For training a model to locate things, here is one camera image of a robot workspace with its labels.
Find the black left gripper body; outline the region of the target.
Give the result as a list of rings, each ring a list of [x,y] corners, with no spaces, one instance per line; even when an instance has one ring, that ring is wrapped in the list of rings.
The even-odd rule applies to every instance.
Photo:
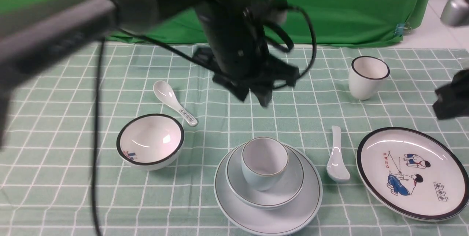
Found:
[[[211,68],[216,81],[229,89],[273,90],[278,80],[293,87],[300,78],[298,67],[268,49],[293,49],[293,41],[275,19],[290,10],[300,8],[287,1],[203,2],[195,12],[209,46],[198,49],[193,59]]]

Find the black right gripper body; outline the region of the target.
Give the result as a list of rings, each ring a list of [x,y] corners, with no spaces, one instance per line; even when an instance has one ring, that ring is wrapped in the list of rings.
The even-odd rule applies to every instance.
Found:
[[[435,94],[432,108],[437,119],[469,117],[469,70],[457,72],[451,82],[435,89]]]

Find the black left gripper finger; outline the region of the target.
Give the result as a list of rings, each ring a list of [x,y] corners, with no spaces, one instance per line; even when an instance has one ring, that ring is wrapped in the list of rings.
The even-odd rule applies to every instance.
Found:
[[[231,92],[231,94],[233,94],[233,96],[235,96],[241,102],[245,102],[245,99],[250,93],[249,87],[239,85],[239,84],[234,84],[230,81],[223,82],[222,86],[228,89],[228,91]]]
[[[253,86],[253,94],[257,97],[260,106],[268,107],[272,99],[273,86]]]

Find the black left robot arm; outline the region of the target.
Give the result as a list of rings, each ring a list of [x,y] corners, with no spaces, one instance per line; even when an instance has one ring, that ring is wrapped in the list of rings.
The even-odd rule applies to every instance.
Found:
[[[279,29],[270,15],[294,10],[286,0],[49,0],[1,16],[1,139],[13,91],[61,60],[114,31],[167,46],[144,34],[194,8],[209,47],[187,60],[215,73],[214,81],[261,106],[276,80],[294,87],[303,74],[269,53],[263,28]]]

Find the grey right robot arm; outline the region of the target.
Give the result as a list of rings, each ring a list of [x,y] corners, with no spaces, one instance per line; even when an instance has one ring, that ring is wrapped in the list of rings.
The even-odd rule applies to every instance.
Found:
[[[288,4],[286,0],[255,0],[257,9],[252,14],[259,17],[266,25],[277,27],[276,21],[287,11],[299,12],[305,18],[312,38],[313,48],[316,47],[315,33],[308,14],[300,7]],[[440,21],[448,27],[465,27],[468,25],[468,0],[448,0],[440,17]],[[451,82],[435,90],[437,101],[432,105],[439,120],[468,117],[469,107],[469,70],[457,72]]]

